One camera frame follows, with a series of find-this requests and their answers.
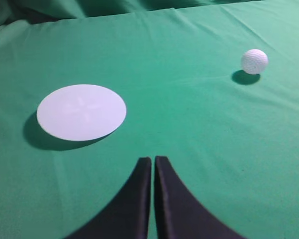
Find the green felt surface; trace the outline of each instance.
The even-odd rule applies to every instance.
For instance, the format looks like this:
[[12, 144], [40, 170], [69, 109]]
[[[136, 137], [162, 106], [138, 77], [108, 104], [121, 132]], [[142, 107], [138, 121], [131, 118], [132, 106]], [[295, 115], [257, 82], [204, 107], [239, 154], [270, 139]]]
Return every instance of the green felt surface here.
[[[251, 48], [260, 79], [237, 72]], [[91, 145], [43, 134], [36, 107], [72, 84], [117, 92], [124, 123]], [[299, 0], [0, 27], [0, 238], [64, 237], [155, 155], [242, 235], [299, 239]]]

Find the white golf ball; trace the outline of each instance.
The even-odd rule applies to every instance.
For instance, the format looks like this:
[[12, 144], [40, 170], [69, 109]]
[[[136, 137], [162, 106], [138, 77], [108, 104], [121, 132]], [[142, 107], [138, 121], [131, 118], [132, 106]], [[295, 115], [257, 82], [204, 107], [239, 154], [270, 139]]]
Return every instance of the white golf ball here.
[[263, 72], [268, 65], [268, 57], [259, 49], [251, 49], [243, 55], [241, 65], [246, 73], [257, 75]]

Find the black object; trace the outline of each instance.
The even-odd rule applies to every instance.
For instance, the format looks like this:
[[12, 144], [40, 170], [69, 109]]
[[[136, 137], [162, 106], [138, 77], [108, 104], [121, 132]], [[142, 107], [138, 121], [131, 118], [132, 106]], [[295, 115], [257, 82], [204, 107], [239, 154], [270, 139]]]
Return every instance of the black object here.
[[125, 185], [90, 222], [68, 239], [146, 239], [150, 215], [151, 160], [140, 158]]
[[158, 239], [243, 239], [195, 199], [164, 156], [155, 158], [154, 207]]

